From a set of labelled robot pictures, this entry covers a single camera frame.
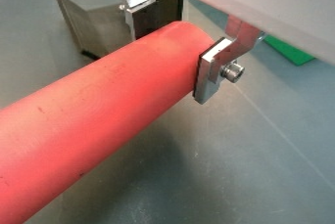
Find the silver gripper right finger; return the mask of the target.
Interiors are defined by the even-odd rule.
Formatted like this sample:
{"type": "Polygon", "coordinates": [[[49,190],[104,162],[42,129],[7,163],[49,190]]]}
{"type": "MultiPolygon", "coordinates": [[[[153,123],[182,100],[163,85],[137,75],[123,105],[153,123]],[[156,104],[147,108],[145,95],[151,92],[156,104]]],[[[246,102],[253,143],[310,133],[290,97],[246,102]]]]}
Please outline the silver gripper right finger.
{"type": "Polygon", "coordinates": [[[237,59],[263,38],[262,31],[232,15],[226,20],[224,34],[198,57],[192,96],[199,104],[216,92],[223,79],[231,83],[238,81],[245,68],[237,59]]]}

